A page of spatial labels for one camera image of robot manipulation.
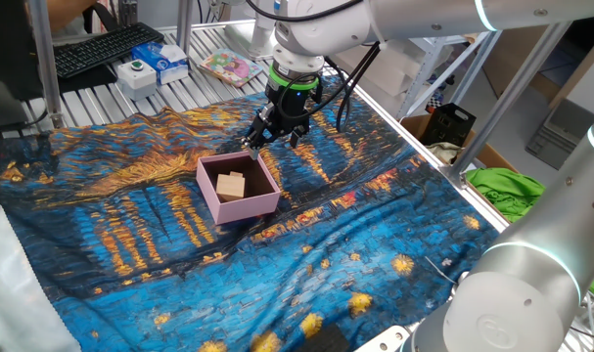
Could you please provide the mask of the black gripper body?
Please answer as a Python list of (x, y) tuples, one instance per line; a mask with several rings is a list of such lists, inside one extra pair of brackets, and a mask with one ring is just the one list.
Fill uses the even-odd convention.
[(309, 117), (298, 118), (307, 114), (305, 105), (309, 100), (320, 103), (322, 99), (322, 86), (316, 83), (312, 89), (299, 90), (293, 85), (286, 94), (285, 87), (277, 82), (268, 82), (265, 95), (268, 103), (257, 111), (257, 115), (266, 122), (265, 138), (279, 138), (292, 134), (293, 129), (302, 124), (309, 125)]

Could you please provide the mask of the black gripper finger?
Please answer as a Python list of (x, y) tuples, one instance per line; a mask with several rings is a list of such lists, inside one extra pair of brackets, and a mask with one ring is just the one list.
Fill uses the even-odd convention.
[(290, 146), (292, 148), (296, 148), (298, 145), (299, 140), (306, 136), (309, 132), (309, 125), (308, 124), (302, 124), (302, 125), (298, 125), (296, 126), (291, 134), (291, 138), (290, 138)]
[(242, 139), (242, 144), (249, 151), (252, 160), (257, 160), (261, 147), (265, 144), (266, 138), (263, 132), (266, 130), (266, 122), (259, 116), (255, 117), (251, 126)]

